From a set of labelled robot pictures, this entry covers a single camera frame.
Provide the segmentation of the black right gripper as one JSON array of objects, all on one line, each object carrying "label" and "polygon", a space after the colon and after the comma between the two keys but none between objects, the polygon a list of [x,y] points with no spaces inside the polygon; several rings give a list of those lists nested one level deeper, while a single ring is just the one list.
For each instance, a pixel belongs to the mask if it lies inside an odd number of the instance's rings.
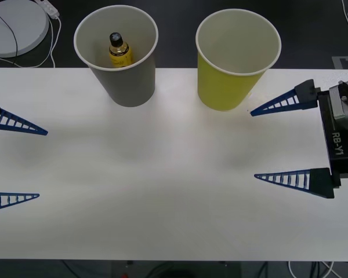
[{"label": "black right gripper", "polygon": [[274,114],[320,107],[322,126],[327,146],[329,168],[254,174],[254,177],[285,188],[333,199],[334,188],[341,179],[348,178],[348,129],[334,119],[328,91],[318,94],[312,79],[264,103],[250,112],[251,116]]}]

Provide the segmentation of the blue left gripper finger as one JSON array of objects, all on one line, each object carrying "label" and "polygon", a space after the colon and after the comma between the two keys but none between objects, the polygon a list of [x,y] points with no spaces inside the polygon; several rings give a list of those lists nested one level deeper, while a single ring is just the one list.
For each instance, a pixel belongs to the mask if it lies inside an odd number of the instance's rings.
[{"label": "blue left gripper finger", "polygon": [[0,107],[0,130],[46,136],[48,131]]},{"label": "blue left gripper finger", "polygon": [[28,202],[40,197],[38,193],[6,193],[0,192],[0,209]]}]

